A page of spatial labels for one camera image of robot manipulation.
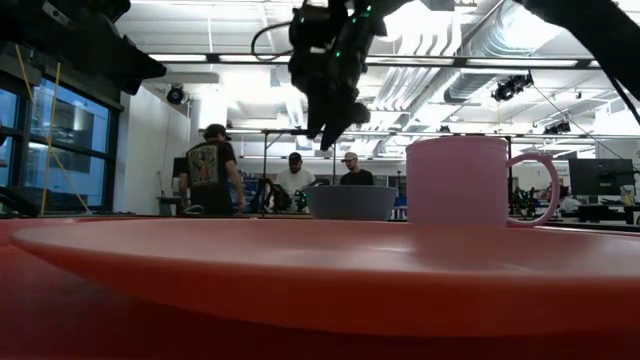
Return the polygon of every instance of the pink plate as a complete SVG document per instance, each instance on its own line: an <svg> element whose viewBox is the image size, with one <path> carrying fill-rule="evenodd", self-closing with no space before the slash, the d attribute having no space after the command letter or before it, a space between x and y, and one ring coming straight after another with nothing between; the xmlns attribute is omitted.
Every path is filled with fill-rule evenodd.
<svg viewBox="0 0 640 360"><path fill-rule="evenodd" d="M640 242L620 235L173 219L27 229L13 243L142 298L287 327L508 336L640 326Z"/></svg>

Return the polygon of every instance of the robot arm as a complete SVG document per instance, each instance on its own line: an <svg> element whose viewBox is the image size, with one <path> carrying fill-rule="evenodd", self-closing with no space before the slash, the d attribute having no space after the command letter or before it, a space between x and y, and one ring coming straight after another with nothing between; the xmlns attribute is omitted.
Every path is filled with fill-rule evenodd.
<svg viewBox="0 0 640 360"><path fill-rule="evenodd" d="M322 150L352 124L369 121L366 107L355 102L357 83L367 70L365 59L374 36L386 35L383 18L409 1L354 0L351 16L344 0L329 1L326 9L305 1L295 12L289 28L294 47L289 71L293 85L307 95L308 137L314 138L324 126ZM612 80L618 79L640 98L640 72L633 63L640 28L611 0L514 1L569 30Z"/></svg>

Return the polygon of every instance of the yellow cable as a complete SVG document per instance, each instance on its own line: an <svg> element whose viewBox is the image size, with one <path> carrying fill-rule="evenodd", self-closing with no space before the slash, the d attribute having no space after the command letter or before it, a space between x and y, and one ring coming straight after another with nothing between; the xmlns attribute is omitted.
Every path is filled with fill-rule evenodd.
<svg viewBox="0 0 640 360"><path fill-rule="evenodd" d="M29 80L27 78L27 70L25 69L24 66L24 62L22 61L22 53L20 52L20 47L16 44L16 53L18 54L18 62L20 63L20 70L22 71L22 78L24 79L25 84L27 85L27 92L29 93L29 100L31 101L31 104L33 104L33 109L36 115L36 119L38 119L38 121L40 121L40 114L38 112L38 106L36 105L35 101L33 100L33 92L31 91L31 85L29 85ZM47 139L47 145L48 145L48 149L51 149L52 147L52 141L49 137L47 137L47 134L44 132L44 128L41 129L42 131L42 136L44 136ZM85 211L87 213L91 213L91 210L89 210L89 207L87 206L87 204L84 202L84 200L82 200L82 196L80 196L80 193L78 193L78 190L76 189L75 185L73 185L73 181L71 181L71 178L69 177L69 174L67 173L67 171L64 169L64 166L62 166L62 162L60 161L60 158L58 158L58 154L56 154L54 151L50 152L51 155L53 155L53 158L55 159L56 163L58 164L58 167L60 167L60 171L62 171L62 175L64 175L64 177L67 179L67 182L69 183L69 186L71 186L71 189L73 190L73 192L75 193L76 197L78 198L78 200L80 200L80 203L82 204L82 207L84 207Z"/></svg>
<svg viewBox="0 0 640 360"><path fill-rule="evenodd" d="M53 106L51 107L51 121L49 122L49 136L47 137L47 164L44 170L44 186L42 187L42 206L40 207L40 216L44 215L47 203L47 185L49 184L49 165L51 163L51 143L53 142L53 123L56 118L56 105L58 104L58 85L60 84L60 63L56 69L56 86L53 90Z"/></svg>

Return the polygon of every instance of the ceiling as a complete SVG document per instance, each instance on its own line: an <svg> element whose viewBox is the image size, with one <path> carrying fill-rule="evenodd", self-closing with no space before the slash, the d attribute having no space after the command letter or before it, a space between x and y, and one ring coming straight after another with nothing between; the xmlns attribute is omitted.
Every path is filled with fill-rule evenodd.
<svg viewBox="0 0 640 360"><path fill-rule="evenodd" d="M322 4L322 1L311 2ZM292 9L299 7L301 1L131 0L131 3L132 9L116 26L121 34L128 35L147 53L249 53L249 44L254 34L266 26L290 21ZM401 14L396 15L396 22L406 23L398 30L402 36L395 40L376 39L370 54L454 55L459 51L462 39L498 0L456 0L456 3L464 10L456 11L455 16L445 21L441 21L439 13L430 14L421 4L410 4L406 9L399 10L398 14ZM462 6L470 3L471 7ZM618 3L629 16L640 21L640 1L619 0ZM541 40L529 56L590 57L588 51L567 31L559 28L550 31L553 34L548 36L548 41ZM482 30L469 38L473 40L481 32ZM527 36L529 39L533 36L526 28L513 30L509 35L515 39ZM422 41L420 46L412 47L412 42L419 36L423 36L422 39L431 39L433 36L433 43L429 47ZM286 27L262 36L256 46L259 53L289 50ZM182 82L192 97L203 101L206 101L211 91L224 93L228 118L236 129L287 127L291 114L291 107L288 110L287 103L292 99L300 103L302 112L306 110L304 96L297 91L285 89L290 80L284 65L174 64L167 67L167 79L157 79L146 85L164 92L170 83ZM438 93L438 89L443 87L436 86L438 81L446 78L444 70L439 72L437 69L423 68L404 71L406 70L371 67L361 77L358 84L361 100L369 103L372 109L394 110L374 112L371 123L364 125L362 130L385 130L396 126L404 131L435 131L441 125L447 125L454 132L540 134L546 124L562 118L558 115L560 109L590 131L595 123L595 110L618 100L606 76L596 70L534 70L532 76L537 89L528 88L513 100L500 104L491 99L490 95L495 90L497 81L505 79L509 74L490 76L490 81L475 89L465 102L452 104L444 103L441 99L442 91ZM402 75L396 79L402 81L392 81L394 72ZM273 87L274 82L281 86ZM545 100L542 94L553 104ZM347 142L363 153L373 152L380 145L379 140L349 139Z"/></svg>

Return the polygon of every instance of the gray bowl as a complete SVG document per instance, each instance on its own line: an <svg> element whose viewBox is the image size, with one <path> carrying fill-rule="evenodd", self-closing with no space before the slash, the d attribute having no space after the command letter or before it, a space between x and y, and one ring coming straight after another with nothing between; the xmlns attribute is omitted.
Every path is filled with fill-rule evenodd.
<svg viewBox="0 0 640 360"><path fill-rule="evenodd" d="M383 186L316 186L304 189L314 219L388 221L398 189Z"/></svg>

